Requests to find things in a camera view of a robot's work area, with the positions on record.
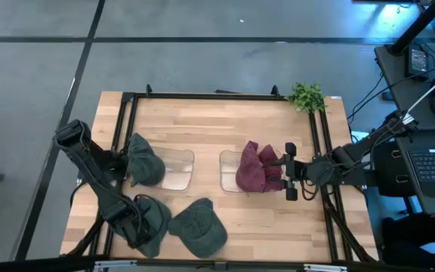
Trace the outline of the black aluminium table frame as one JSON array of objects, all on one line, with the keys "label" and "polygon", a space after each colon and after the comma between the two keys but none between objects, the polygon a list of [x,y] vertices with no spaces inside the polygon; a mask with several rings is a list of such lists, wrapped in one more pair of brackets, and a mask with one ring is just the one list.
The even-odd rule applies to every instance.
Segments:
[{"label": "black aluminium table frame", "polygon": [[325,216],[322,198],[288,201],[284,191],[232,193],[221,188],[220,154],[241,153],[248,141],[270,144],[283,152],[292,142],[297,158],[310,161],[317,152],[351,140],[342,99],[326,97],[324,113],[309,117],[287,100],[271,94],[156,93],[139,94],[137,103],[123,103],[122,93],[100,96],[91,129],[93,140],[109,148],[117,116],[152,146],[191,150],[193,176],[185,191],[123,184],[124,193],[144,193],[182,212],[208,198],[224,224],[228,239],[215,261],[329,262],[344,258],[350,245],[338,226]]}]

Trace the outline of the maroon cap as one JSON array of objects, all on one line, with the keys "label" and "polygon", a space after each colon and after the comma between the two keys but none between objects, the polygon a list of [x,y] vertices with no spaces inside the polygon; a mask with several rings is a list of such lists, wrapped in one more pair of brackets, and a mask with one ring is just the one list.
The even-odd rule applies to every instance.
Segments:
[{"label": "maroon cap", "polygon": [[258,157],[264,170],[263,192],[282,190],[284,187],[279,182],[282,176],[282,168],[280,165],[273,165],[279,159],[273,148],[269,144],[266,145],[258,154]]},{"label": "maroon cap", "polygon": [[258,143],[254,141],[249,141],[245,145],[236,171],[236,184],[247,193],[263,193],[265,191],[264,159],[258,152],[258,147]]}]

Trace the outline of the black power adapter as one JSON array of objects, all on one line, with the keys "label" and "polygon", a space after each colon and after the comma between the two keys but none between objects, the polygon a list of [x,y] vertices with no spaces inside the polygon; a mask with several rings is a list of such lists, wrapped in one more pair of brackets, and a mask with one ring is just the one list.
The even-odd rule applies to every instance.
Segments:
[{"label": "black power adapter", "polygon": [[410,45],[406,52],[406,74],[419,81],[427,79],[428,55],[420,45]]}]

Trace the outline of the small green plant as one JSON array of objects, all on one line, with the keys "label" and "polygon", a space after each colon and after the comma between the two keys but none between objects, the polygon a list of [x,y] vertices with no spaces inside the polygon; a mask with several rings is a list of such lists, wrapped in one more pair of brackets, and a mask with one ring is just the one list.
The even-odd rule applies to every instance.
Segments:
[{"label": "small green plant", "polygon": [[296,82],[292,86],[292,92],[285,99],[295,107],[297,111],[315,113],[323,112],[326,108],[321,85],[315,82],[308,85],[306,82]]}]

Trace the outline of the black pole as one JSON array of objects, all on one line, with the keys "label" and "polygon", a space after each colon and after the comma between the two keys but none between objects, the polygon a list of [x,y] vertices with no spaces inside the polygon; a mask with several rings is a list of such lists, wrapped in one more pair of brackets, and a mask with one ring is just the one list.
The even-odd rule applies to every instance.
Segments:
[{"label": "black pole", "polygon": [[401,55],[417,35],[435,18],[435,0],[419,15],[414,23],[390,46],[387,51],[393,56]]}]

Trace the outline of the dark green cap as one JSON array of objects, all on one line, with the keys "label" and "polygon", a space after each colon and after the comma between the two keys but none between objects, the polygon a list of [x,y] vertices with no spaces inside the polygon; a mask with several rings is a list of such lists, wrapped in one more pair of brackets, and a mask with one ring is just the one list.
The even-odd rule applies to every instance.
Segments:
[{"label": "dark green cap", "polygon": [[161,241],[168,231],[171,211],[166,204],[146,194],[136,195],[132,202],[136,202],[143,210],[144,217],[149,223],[152,235],[148,243],[136,250],[147,258],[155,258],[159,255]]},{"label": "dark green cap", "polygon": [[162,181],[165,176],[165,163],[140,134],[131,136],[127,155],[132,187],[138,184],[151,187]]},{"label": "dark green cap", "polygon": [[226,244],[227,231],[214,212],[213,202],[201,198],[168,222],[168,232],[178,236],[197,258],[209,258]]}]

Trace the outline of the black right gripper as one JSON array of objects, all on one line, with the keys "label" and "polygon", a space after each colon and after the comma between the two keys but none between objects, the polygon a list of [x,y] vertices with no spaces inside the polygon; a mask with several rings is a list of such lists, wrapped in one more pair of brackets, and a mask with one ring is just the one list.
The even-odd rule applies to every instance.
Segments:
[{"label": "black right gripper", "polygon": [[306,195],[306,190],[304,186],[304,179],[306,178],[306,170],[308,164],[295,160],[296,155],[296,146],[292,142],[287,142],[285,144],[285,158],[278,159],[275,162],[267,164],[267,166],[270,167],[285,165],[285,176],[287,177],[287,179],[279,179],[276,181],[276,183],[280,187],[285,188],[287,200],[298,199],[298,190],[295,188],[296,181],[299,181],[301,184],[301,192],[303,198],[305,200],[309,200]]}]

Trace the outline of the person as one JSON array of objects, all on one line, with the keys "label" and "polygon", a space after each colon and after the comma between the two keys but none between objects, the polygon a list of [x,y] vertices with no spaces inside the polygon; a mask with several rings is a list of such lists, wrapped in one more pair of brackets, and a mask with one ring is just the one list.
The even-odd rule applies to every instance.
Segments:
[{"label": "person", "polygon": [[382,256],[387,264],[435,269],[435,218],[425,213],[381,224]]}]

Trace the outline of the clear plastic bin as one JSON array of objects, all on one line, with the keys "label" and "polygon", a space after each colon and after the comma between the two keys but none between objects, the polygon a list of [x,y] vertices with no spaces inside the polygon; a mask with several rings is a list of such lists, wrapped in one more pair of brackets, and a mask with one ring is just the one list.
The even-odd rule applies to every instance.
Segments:
[{"label": "clear plastic bin", "polygon": [[163,190],[185,191],[193,176],[195,154],[191,150],[152,147],[165,164],[165,175],[156,187]]},{"label": "clear plastic bin", "polygon": [[224,191],[232,193],[247,193],[242,191],[236,184],[236,171],[240,164],[241,153],[231,152],[225,150],[220,154],[220,167],[221,167],[221,188]]}]

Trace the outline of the black crossbar with silver brackets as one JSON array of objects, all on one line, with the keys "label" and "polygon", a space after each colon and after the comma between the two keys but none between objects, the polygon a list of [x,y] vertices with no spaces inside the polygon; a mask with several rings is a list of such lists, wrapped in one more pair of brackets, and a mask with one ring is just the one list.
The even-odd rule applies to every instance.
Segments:
[{"label": "black crossbar with silver brackets", "polygon": [[336,261],[325,264],[266,261],[185,261],[148,258],[110,258],[105,255],[63,256],[23,261],[0,262],[0,272],[75,272],[78,270],[114,267],[193,267],[216,271],[232,269],[283,269],[301,272],[389,272],[383,264],[355,261]]}]

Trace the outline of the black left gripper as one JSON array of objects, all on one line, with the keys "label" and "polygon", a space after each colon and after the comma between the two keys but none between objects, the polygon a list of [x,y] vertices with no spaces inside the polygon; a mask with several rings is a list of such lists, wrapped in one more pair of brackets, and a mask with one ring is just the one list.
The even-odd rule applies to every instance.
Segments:
[{"label": "black left gripper", "polygon": [[122,236],[133,249],[148,243],[152,238],[149,223],[136,202],[117,202],[103,211],[103,218],[111,230]]}]

